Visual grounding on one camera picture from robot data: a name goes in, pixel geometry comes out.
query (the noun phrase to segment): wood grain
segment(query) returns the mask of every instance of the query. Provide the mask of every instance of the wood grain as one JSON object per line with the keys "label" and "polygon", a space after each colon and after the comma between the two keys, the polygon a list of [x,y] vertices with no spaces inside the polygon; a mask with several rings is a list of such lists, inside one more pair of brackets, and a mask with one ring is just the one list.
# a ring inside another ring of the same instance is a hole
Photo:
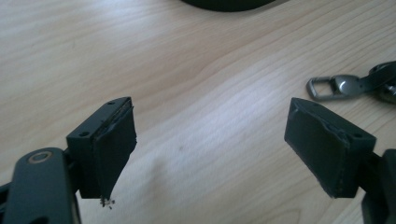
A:
{"label": "wood grain", "polygon": [[[131,96],[138,145],[116,204],[79,199],[84,223],[362,223],[284,142],[310,77],[396,60],[396,3],[289,0],[218,13],[177,0],[0,1],[0,185],[15,162]],[[325,103],[396,146],[395,106]]]}

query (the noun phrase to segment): black plastic bracket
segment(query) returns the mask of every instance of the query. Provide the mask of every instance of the black plastic bracket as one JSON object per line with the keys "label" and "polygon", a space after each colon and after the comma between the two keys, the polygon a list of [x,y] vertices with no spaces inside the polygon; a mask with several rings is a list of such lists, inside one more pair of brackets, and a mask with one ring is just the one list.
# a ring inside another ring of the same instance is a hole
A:
{"label": "black plastic bracket", "polygon": [[396,149],[374,154],[375,137],[314,102],[290,102],[285,141],[334,198],[359,187],[366,224],[396,223]]}
{"label": "black plastic bracket", "polygon": [[111,192],[136,146],[130,97],[104,104],[67,137],[69,148],[48,147],[16,163],[0,187],[0,223],[80,223],[75,193],[112,202]]}

